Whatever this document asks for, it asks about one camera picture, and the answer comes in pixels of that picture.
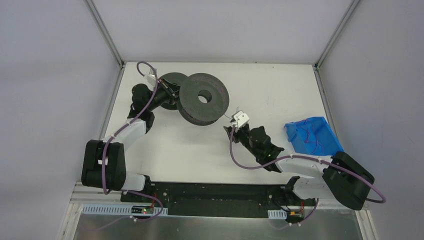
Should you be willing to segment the black cable spool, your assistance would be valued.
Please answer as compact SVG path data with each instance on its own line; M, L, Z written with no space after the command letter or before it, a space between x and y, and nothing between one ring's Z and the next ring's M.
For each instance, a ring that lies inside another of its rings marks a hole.
M197 126L215 123L226 113L229 104L224 83L208 73L194 73L184 79L176 102L180 115Z

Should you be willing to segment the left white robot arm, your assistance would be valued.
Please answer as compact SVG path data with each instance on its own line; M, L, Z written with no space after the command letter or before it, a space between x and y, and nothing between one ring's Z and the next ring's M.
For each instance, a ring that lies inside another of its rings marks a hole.
M139 83L132 90L132 103L125 123L101 140L89 140L85 146L81 182L83 186L111 191L133 191L140 202L152 198L153 189L146 185L150 178L126 168L125 152L152 128L153 110L170 105L176 107L180 83L161 77L157 89Z

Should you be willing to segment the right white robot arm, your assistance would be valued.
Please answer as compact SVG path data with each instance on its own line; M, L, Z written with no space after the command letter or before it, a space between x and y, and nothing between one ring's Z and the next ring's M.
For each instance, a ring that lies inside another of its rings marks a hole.
M241 144L257 163L256 166L239 163L230 149L230 157L238 167L294 175L283 192L284 200L290 205L307 199L336 200L351 210L359 211L365 202L386 201L385 197L368 197L370 191L377 191L374 176L343 151L324 156L296 153L273 144L263 126L250 129L246 124L241 128L225 126L223 129L229 144Z

